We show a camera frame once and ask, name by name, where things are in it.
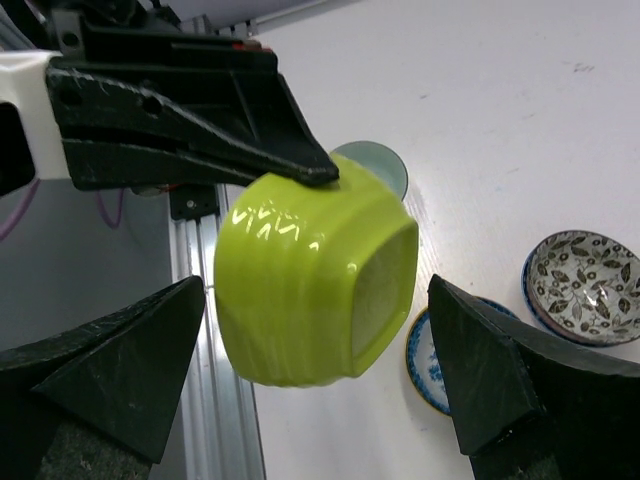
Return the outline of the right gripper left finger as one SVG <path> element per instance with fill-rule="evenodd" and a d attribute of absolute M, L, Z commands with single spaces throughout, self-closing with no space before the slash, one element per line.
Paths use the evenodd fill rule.
<path fill-rule="evenodd" d="M 161 462 L 199 334 L 190 276 L 1 354 L 4 479 L 146 479 Z"/>

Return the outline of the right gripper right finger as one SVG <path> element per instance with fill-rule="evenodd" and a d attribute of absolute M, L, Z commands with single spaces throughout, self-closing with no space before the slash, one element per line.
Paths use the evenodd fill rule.
<path fill-rule="evenodd" d="M 547 334 L 438 275 L 428 295 L 459 449 L 475 478 L 638 478 L 638 364 Z"/>

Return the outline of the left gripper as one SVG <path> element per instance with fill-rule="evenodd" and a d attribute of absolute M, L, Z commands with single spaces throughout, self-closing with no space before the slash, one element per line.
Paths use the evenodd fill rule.
<path fill-rule="evenodd" d="M 47 93 L 77 189 L 338 179 L 273 54 L 178 32 L 161 9 L 55 9 L 48 32 L 60 55 Z"/>

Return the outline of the green square bowl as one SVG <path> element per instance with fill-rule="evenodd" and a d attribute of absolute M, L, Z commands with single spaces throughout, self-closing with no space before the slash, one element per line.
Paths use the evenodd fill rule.
<path fill-rule="evenodd" d="M 311 188 L 268 174 L 220 227 L 216 313 L 242 378 L 311 387 L 362 375 L 405 322 L 419 227 L 374 173 L 335 155 L 339 179 Z"/>

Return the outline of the celadon green bowl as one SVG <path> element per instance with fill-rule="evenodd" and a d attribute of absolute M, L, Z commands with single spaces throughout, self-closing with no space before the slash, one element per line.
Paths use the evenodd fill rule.
<path fill-rule="evenodd" d="M 401 157 L 390 147 L 359 140 L 343 144 L 330 154 L 339 167 L 339 179 L 327 187 L 345 199 L 358 203 L 399 204 L 404 200 L 409 175 Z"/>

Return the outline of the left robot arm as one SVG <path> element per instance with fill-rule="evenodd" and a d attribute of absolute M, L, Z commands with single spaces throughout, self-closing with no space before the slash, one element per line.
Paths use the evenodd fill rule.
<path fill-rule="evenodd" d="M 81 191 L 337 180 L 258 41 L 186 31 L 159 2 L 2 7 L 30 42 L 1 54 L 3 194 L 35 180 Z"/>

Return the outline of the blue floral bowl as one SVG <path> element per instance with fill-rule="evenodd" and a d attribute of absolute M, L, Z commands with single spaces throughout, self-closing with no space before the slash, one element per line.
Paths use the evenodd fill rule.
<path fill-rule="evenodd" d="M 428 319 L 410 329 L 406 362 L 424 399 L 439 411 L 469 415 L 472 403 L 505 424 L 533 409 L 521 359 L 504 326 L 522 327 L 514 312 L 483 298 L 447 293 Z"/>

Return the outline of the leaf pattern bowl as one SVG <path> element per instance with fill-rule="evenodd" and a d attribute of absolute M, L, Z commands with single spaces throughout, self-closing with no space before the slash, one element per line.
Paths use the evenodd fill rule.
<path fill-rule="evenodd" d="M 521 288 L 533 317 L 566 340 L 609 347 L 639 339 L 639 256 L 603 234 L 546 237 L 525 260 Z"/>

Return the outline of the aluminium frame rail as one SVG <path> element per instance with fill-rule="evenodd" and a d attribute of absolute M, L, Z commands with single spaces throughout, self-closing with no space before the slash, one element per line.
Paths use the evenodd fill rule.
<path fill-rule="evenodd" d="M 339 1 L 174 1 L 183 27 L 195 33 L 251 38 L 341 7 Z M 218 233 L 237 188 L 217 184 L 218 213 L 170 221 L 174 279 L 198 275 L 206 306 L 181 395 L 190 479 L 263 479 L 266 476 L 253 385 L 238 377 L 227 357 L 214 298 Z"/>

